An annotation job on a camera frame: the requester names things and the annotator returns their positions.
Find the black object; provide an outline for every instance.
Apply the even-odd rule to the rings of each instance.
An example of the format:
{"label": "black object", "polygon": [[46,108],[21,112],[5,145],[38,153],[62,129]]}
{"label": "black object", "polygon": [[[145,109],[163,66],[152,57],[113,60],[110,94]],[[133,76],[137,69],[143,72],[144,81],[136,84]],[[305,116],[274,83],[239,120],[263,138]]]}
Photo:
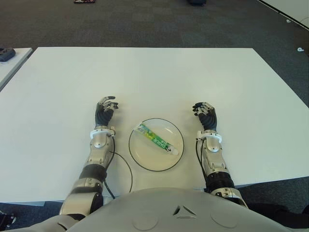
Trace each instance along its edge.
{"label": "black object", "polygon": [[14,214],[2,214],[0,212],[0,231],[4,231],[6,228],[13,224],[15,219]]}
{"label": "black object", "polygon": [[289,228],[309,228],[308,214],[291,213],[288,208],[283,205],[253,203],[248,204],[248,208]]}
{"label": "black object", "polygon": [[74,0],[74,3],[95,3],[96,0]]}
{"label": "black object", "polygon": [[206,0],[188,0],[191,5],[200,5],[203,6],[206,4]]}
{"label": "black object", "polygon": [[0,62],[6,62],[15,56],[16,52],[11,47],[0,47]]}

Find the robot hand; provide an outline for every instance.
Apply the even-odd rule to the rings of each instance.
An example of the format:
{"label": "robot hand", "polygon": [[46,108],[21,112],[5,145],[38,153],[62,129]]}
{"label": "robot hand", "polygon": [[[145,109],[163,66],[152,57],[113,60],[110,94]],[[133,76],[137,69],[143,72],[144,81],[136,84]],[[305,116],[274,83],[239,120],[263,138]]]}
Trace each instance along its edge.
{"label": "robot hand", "polygon": [[115,99],[114,96],[108,96],[108,97],[102,98],[97,103],[96,127],[97,126],[108,126],[108,123],[110,122],[114,114],[114,110],[118,109],[118,103],[109,101],[113,99]]}
{"label": "robot hand", "polygon": [[204,130],[216,130],[217,116],[215,109],[207,102],[199,102],[193,106],[194,115],[198,116]]}

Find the robotic finger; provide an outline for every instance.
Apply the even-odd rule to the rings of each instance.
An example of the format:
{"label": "robotic finger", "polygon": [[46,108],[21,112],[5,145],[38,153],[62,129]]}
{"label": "robotic finger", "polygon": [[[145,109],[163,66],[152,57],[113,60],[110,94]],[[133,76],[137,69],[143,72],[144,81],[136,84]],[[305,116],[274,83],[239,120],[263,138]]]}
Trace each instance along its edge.
{"label": "robotic finger", "polygon": [[98,102],[98,104],[103,105],[107,100],[113,100],[113,99],[115,99],[115,98],[116,98],[116,97],[114,97],[114,96],[104,97],[104,98],[102,98],[102,99]]}

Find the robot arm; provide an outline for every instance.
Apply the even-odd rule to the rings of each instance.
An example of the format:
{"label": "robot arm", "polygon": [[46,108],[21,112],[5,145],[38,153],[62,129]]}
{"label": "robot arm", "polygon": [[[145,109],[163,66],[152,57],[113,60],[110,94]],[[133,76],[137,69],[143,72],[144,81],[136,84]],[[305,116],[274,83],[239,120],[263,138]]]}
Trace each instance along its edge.
{"label": "robot arm", "polygon": [[108,123],[113,116],[118,103],[108,101],[115,97],[105,97],[97,103],[96,126],[90,133],[90,155],[84,165],[79,179],[73,185],[70,194],[65,199],[60,215],[69,215],[81,220],[103,206],[103,182],[111,162],[114,147],[115,130],[108,129]]}
{"label": "robot arm", "polygon": [[199,102],[193,106],[193,111],[204,127],[203,133],[198,131],[197,140],[203,141],[201,155],[204,162],[200,162],[206,174],[207,192],[247,207],[240,192],[235,189],[222,156],[222,137],[216,131],[215,109],[207,102]]}

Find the black joint segment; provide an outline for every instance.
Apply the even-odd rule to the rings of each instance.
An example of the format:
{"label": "black joint segment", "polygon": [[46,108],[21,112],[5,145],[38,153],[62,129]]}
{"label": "black joint segment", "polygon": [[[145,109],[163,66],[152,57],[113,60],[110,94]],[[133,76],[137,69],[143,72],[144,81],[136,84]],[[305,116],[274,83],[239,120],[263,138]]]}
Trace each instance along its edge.
{"label": "black joint segment", "polygon": [[96,194],[92,200],[92,204],[90,207],[90,213],[92,214],[97,209],[101,208],[102,206],[103,206],[103,196],[102,194]]}
{"label": "black joint segment", "polygon": [[209,193],[220,188],[235,188],[230,174],[226,172],[211,173],[207,176],[206,182]]}
{"label": "black joint segment", "polygon": [[73,189],[71,193],[89,193],[89,192],[98,192],[102,193],[103,189],[99,183],[97,183],[94,187],[77,187]]}
{"label": "black joint segment", "polygon": [[103,166],[99,164],[89,164],[83,168],[79,178],[80,179],[93,178],[103,183],[106,176],[107,176],[106,169]]}
{"label": "black joint segment", "polygon": [[68,216],[70,216],[74,220],[78,220],[78,221],[80,221],[80,220],[85,218],[85,216],[82,215],[82,214],[68,214]]}

